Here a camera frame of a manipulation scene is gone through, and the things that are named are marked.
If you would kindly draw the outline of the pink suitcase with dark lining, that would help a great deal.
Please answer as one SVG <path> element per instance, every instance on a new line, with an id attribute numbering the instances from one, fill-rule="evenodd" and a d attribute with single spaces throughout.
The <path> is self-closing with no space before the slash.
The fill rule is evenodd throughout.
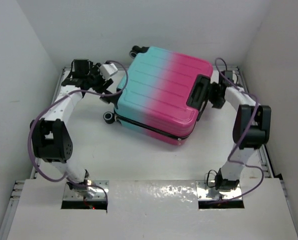
<path id="1" fill-rule="evenodd" d="M 154 46 L 135 45 L 129 55 L 128 75 L 116 87 L 121 94 L 102 99 L 114 104 L 104 121 L 180 146 L 206 106 L 212 64 Z"/>

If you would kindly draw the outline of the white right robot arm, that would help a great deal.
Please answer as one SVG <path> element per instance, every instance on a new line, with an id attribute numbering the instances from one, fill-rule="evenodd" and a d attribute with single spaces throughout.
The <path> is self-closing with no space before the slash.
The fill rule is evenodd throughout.
<path id="1" fill-rule="evenodd" d="M 229 70 L 219 72 L 218 83 L 210 87 L 209 101 L 213 108 L 221 109 L 226 102 L 236 110 L 232 130 L 233 147 L 227 161 L 214 178 L 214 188 L 231 191 L 240 183 L 242 170 L 252 166 L 249 158 L 270 137 L 271 107 L 261 105 L 258 99 L 244 88 L 234 83 L 234 73 Z"/>

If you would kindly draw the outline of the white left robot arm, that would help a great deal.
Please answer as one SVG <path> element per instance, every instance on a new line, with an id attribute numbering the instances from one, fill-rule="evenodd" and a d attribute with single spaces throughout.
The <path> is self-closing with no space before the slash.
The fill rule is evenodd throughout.
<path id="1" fill-rule="evenodd" d="M 28 154 L 44 179 L 54 183 L 67 180 L 69 188 L 75 191 L 86 191 L 92 186 L 89 172 L 72 159 L 74 145 L 67 123 L 86 94 L 110 100 L 121 93 L 107 90 L 118 72 L 116 65 L 113 60 L 94 64 L 88 59 L 74 59 L 55 101 L 31 122 Z"/>

